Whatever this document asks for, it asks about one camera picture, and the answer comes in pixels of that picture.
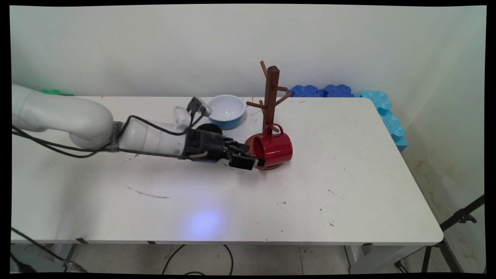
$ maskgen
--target wooden peg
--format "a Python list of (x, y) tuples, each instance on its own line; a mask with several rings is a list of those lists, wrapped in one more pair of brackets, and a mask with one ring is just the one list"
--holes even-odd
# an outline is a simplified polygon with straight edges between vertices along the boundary
[[(258, 102), (260, 103), (260, 105), (263, 105), (263, 101), (262, 101), (262, 100), (260, 100), (260, 101), (258, 101)], [(262, 109), (262, 114), (265, 116), (265, 110), (264, 110), (264, 109)], [(270, 126), (270, 128), (269, 128), (269, 129), (273, 130), (273, 131), (274, 131), (274, 132), (276, 132), (276, 133), (278, 133), (278, 132), (279, 132), (279, 129), (278, 129), (278, 128), (276, 128), (276, 127), (274, 127), (274, 126)]]
[(282, 86), (276, 86), (274, 89), (276, 89), (277, 91), (288, 91), (288, 88), (287, 87), (282, 87)]
[(263, 71), (263, 74), (265, 75), (265, 77), (267, 77), (267, 67), (265, 66), (265, 63), (262, 61), (260, 61), (260, 65), (262, 65), (262, 71)]
[(255, 107), (255, 108), (263, 109), (263, 110), (264, 110), (264, 109), (267, 109), (267, 107), (266, 107), (266, 106), (259, 105), (259, 104), (257, 104), (257, 103), (247, 102), (247, 105), (252, 106), (252, 107)]
[(280, 98), (277, 102), (276, 102), (276, 105), (282, 103), (284, 100), (286, 100), (287, 98), (293, 96), (293, 92), (289, 92), (288, 94), (284, 95), (282, 98)]
[(260, 105), (263, 105), (263, 101), (262, 100), (260, 100), (258, 102), (259, 102)]

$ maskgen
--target black cable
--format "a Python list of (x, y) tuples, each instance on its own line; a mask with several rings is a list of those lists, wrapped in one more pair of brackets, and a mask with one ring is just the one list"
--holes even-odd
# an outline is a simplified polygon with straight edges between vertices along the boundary
[(18, 260), (12, 252), (10, 253), (10, 257), (14, 260), (15, 264), (17, 265), (17, 268), (19, 269), (20, 273), (37, 273), (34, 268), (32, 268), (30, 265), (27, 265), (20, 260)]
[(185, 273), (185, 274), (183, 274), (183, 275), (190, 275), (190, 274), (200, 274), (200, 275), (205, 275), (205, 274), (203, 274), (203, 273), (201, 273), (201, 272), (199, 272), (199, 271), (191, 271), (191, 272)]
[(224, 244), (224, 247), (226, 247), (227, 252), (229, 252), (229, 256), (231, 257), (231, 270), (229, 271), (229, 275), (233, 274), (233, 267), (234, 267), (234, 259), (233, 259), (233, 254), (231, 254), (231, 250), (227, 247), (226, 244)]
[(145, 124), (148, 124), (148, 125), (150, 125), (150, 126), (154, 127), (155, 129), (160, 130), (160, 131), (165, 132), (165, 133), (168, 133), (168, 134), (170, 134), (170, 135), (173, 135), (173, 136), (182, 136), (182, 135), (186, 134), (189, 130), (191, 130), (191, 128), (192, 128), (194, 125), (196, 125), (196, 123), (198, 123), (198, 121), (200, 121), (200, 119), (201, 119), (202, 117), (203, 117), (203, 115), (201, 115), (201, 114), (200, 114), (200, 117), (198, 117), (198, 118), (196, 119), (196, 121), (193, 123), (193, 116), (192, 116), (192, 117), (191, 117), (191, 121), (190, 121), (190, 123), (189, 123), (189, 126), (188, 126), (188, 127), (187, 127), (184, 131), (182, 131), (182, 132), (180, 132), (180, 133), (176, 133), (176, 132), (171, 132), (171, 131), (169, 131), (169, 130), (167, 130), (167, 129), (164, 129), (164, 128), (160, 127), (160, 126), (157, 126), (157, 125), (155, 125), (155, 124), (151, 123), (150, 121), (148, 121), (148, 120), (146, 120), (146, 119), (143, 119), (143, 118), (141, 118), (141, 117), (139, 117), (139, 116), (136, 116), (136, 115), (129, 115), (129, 117), (127, 118), (127, 120), (126, 120), (126, 122), (125, 122), (125, 124), (124, 124), (123, 129), (122, 129), (122, 130), (121, 130), (121, 132), (119, 133), (119, 138), (120, 138), (120, 137), (122, 136), (122, 134), (124, 133), (124, 130), (127, 128), (127, 125), (129, 124), (129, 121), (131, 120), (131, 118), (138, 119), (138, 120), (140, 120), (141, 122), (143, 122), (143, 123), (145, 123)]
[[(15, 130), (15, 132), (12, 131), (13, 135), (20, 136), (20, 137), (23, 137), (26, 139), (30, 139), (30, 140), (48, 148), (48, 149), (51, 149), (51, 150), (57, 152), (57, 153), (61, 153), (61, 154), (64, 154), (64, 155), (67, 155), (70, 157), (74, 157), (74, 158), (88, 158), (90, 156), (95, 155), (96, 153), (98, 153), (100, 151), (103, 151), (103, 148), (101, 148), (101, 149), (82, 149), (82, 148), (76, 148), (76, 147), (72, 147), (72, 146), (62, 145), (62, 144), (58, 144), (58, 143), (49, 142), (49, 141), (46, 141), (43, 139), (35, 138), (33, 136), (30, 136), (29, 134), (27, 134), (26, 132), (24, 132), (23, 130), (19, 129), (18, 127), (14, 126), (14, 125), (12, 125), (12, 129)], [(60, 149), (54, 148), (54, 147), (52, 147), (52, 145), (57, 146), (57, 147), (61, 147), (61, 148), (75, 150), (75, 151), (92, 152), (92, 153), (90, 153), (88, 155), (76, 155), (76, 154), (67, 153), (67, 152), (62, 151)]]
[(45, 248), (43, 245), (39, 244), (38, 242), (34, 241), (33, 239), (31, 239), (29, 236), (23, 234), (22, 232), (16, 230), (15, 228), (13, 227), (10, 227), (10, 230), (17, 233), (18, 235), (24, 237), (26, 240), (28, 240), (29, 242), (33, 243), (34, 245), (38, 246), (39, 248), (41, 248), (41, 250), (47, 252), (48, 254), (52, 255), (54, 258), (60, 260), (60, 261), (64, 261), (63, 258), (61, 258), (60, 256), (58, 256), (57, 254), (55, 254), (54, 252), (50, 251), (49, 249)]
[[(174, 255), (179, 252), (179, 250), (181, 250), (181, 248), (183, 248), (186, 244), (183, 244), (179, 247), (179, 249), (177, 249), (176, 251), (174, 251), (174, 253), (172, 253), (172, 256), (167, 260), (167, 262), (165, 263), (165, 266), (164, 266), (164, 270), (162, 270), (162, 275), (164, 275), (165, 273), (165, 270), (167, 269), (167, 266), (169, 265), (169, 262), (172, 260), (172, 257), (174, 257)], [(231, 270), (229, 271), (229, 275), (232, 275), (233, 274), (233, 267), (234, 267), (234, 259), (233, 259), (233, 254), (231, 253), (231, 250), (229, 250), (229, 247), (227, 247), (226, 244), (224, 244), (224, 247), (226, 247), (227, 249), (227, 252), (229, 252), (229, 256), (231, 257)], [(198, 271), (191, 271), (191, 272), (188, 272), (186, 274), (183, 274), (183, 275), (190, 275), (190, 274), (200, 274), (200, 275), (205, 275), (201, 272), (198, 272)]]
[(12, 131), (12, 134), (13, 135), (16, 135), (16, 136), (19, 136), (21, 138), (25, 138), (25, 139), (29, 139), (29, 140), (35, 141), (36, 143), (44, 143), (44, 144), (48, 144), (48, 145), (52, 145), (52, 146), (56, 146), (56, 147), (61, 147), (61, 148), (65, 148), (65, 149), (75, 150), (75, 151), (81, 151), (81, 152), (103, 151), (103, 148), (101, 148), (101, 149), (84, 149), (84, 148), (77, 148), (77, 147), (72, 147), (72, 146), (68, 146), (68, 145), (58, 144), (58, 143), (54, 143), (54, 142), (47, 141), (47, 140), (44, 140), (44, 139), (35, 138), (35, 137), (30, 136), (30, 135), (25, 136), (25, 135), (23, 135), (23, 134), (21, 134), (19, 132), (16, 132), (16, 131)]
[(134, 153), (134, 154), (143, 154), (143, 155), (152, 155), (152, 156), (161, 156), (161, 157), (172, 157), (172, 158), (181, 158), (181, 159), (187, 159), (189, 156), (182, 156), (182, 155), (172, 155), (172, 154), (160, 154), (160, 153), (150, 153), (150, 152), (143, 152), (143, 151), (135, 151), (135, 150), (130, 150), (130, 149), (117, 149), (118, 151), (122, 152), (127, 152), (127, 153)]

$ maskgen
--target blue bowl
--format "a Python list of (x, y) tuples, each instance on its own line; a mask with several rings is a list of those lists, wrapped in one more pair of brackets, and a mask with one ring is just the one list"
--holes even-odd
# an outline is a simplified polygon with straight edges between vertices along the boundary
[(222, 129), (232, 129), (239, 125), (246, 107), (243, 101), (233, 95), (219, 95), (210, 102), (210, 121)]

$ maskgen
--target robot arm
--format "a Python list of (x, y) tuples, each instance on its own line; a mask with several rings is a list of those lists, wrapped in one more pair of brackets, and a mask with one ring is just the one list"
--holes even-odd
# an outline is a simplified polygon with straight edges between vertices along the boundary
[(28, 131), (54, 129), (69, 132), (81, 148), (133, 152), (217, 162), (251, 170), (263, 158), (247, 155), (248, 145), (220, 134), (192, 129), (196, 112), (209, 116), (210, 107), (194, 97), (187, 108), (173, 108), (174, 122), (160, 123), (130, 116), (123, 125), (114, 122), (104, 106), (85, 99), (43, 94), (12, 85), (12, 125)]

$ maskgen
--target floor tile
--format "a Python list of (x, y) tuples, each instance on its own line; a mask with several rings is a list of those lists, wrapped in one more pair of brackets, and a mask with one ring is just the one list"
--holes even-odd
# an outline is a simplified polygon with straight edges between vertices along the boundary
[(344, 246), (300, 246), (304, 275), (348, 274)]
[[(172, 246), (172, 253), (180, 245)], [(301, 275), (296, 245), (229, 244), (234, 258), (233, 275)], [(166, 274), (199, 271), (206, 275), (227, 275), (231, 267), (223, 245), (186, 245), (171, 260)]]
[(441, 249), (439, 248), (432, 248), (431, 251), (431, 261), (429, 262), (429, 265), (431, 263), (434, 263), (434, 266), (437, 269), (437, 272), (451, 272), (451, 269), (449, 268), (448, 263), (444, 259), (444, 256), (442, 255)]
[(170, 245), (78, 244), (72, 260), (92, 273), (160, 274)]
[[(424, 254), (426, 252), (425, 247), (420, 249), (419, 251), (413, 253), (412, 255), (406, 257), (401, 261), (406, 270), (410, 273), (419, 273), (422, 271), (422, 263), (424, 262)], [(427, 272), (439, 272), (434, 264), (434, 261), (431, 258), (429, 260), (429, 267), (427, 268)]]

